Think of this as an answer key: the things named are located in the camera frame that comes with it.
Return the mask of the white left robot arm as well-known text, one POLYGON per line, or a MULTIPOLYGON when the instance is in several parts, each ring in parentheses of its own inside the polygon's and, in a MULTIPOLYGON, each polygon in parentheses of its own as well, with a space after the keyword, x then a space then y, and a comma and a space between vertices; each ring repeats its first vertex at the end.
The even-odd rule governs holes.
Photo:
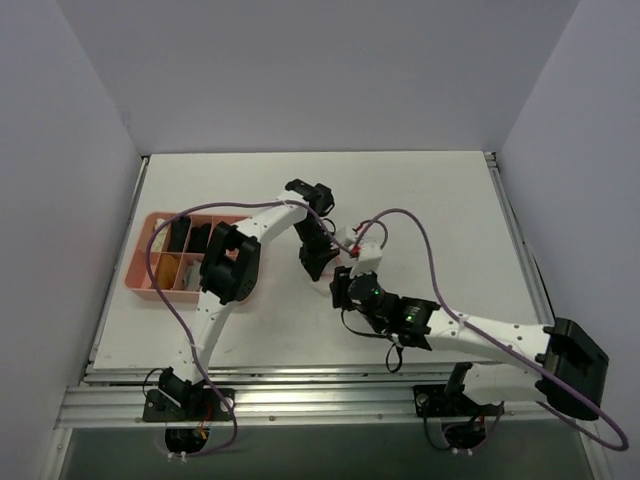
POLYGON ((158 390, 179 419, 190 419, 201 409, 200 391, 214 346, 233 309, 258 283, 262 248, 294 228, 301 241, 298 258, 314 282, 339 254, 322 221, 334 207, 329 187, 295 179, 275 200, 250 207, 255 215, 213 228, 200 266, 197 313, 191 326, 181 324, 186 344, 160 374, 158 390))

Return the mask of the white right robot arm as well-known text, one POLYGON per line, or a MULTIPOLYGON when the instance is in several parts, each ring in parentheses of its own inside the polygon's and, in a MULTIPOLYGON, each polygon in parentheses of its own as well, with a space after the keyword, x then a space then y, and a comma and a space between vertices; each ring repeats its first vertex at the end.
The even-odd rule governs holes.
POLYGON ((574 321, 521 325, 447 311, 437 302, 384 290, 374 272, 338 267, 330 283, 332 303, 359 313, 370 336, 408 348, 457 352, 485 359, 459 362, 444 388, 455 412, 502 401, 541 402, 573 419, 601 418, 609 357, 574 321))

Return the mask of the white underwear with pink trim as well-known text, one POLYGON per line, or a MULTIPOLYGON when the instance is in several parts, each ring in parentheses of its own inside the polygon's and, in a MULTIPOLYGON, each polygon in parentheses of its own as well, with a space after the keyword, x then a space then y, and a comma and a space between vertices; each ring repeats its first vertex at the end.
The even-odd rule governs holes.
POLYGON ((321 272, 319 282, 331 282, 334 279, 335 271, 339 273, 349 273, 355 264, 355 258, 345 253, 331 259, 321 272))

